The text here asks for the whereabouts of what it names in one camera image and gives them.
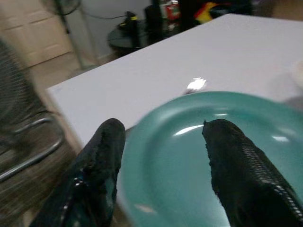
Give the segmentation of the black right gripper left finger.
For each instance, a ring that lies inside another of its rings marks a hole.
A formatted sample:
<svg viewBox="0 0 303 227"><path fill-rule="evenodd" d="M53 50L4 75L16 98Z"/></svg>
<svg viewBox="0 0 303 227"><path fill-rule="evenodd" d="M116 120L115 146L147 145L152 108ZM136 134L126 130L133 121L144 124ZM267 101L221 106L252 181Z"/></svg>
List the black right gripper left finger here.
<svg viewBox="0 0 303 227"><path fill-rule="evenodd" d="M124 146L124 125L116 118L104 121L67 168L30 225L110 226Z"/></svg>

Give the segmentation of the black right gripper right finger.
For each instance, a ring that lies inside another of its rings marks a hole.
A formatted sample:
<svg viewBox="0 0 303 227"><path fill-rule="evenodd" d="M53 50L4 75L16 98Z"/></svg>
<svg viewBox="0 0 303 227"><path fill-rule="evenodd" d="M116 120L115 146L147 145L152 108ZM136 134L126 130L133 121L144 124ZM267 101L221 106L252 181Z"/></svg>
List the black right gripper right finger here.
<svg viewBox="0 0 303 227"><path fill-rule="evenodd" d="M232 227L301 227L303 204L266 154L234 123L204 121L211 184Z"/></svg>

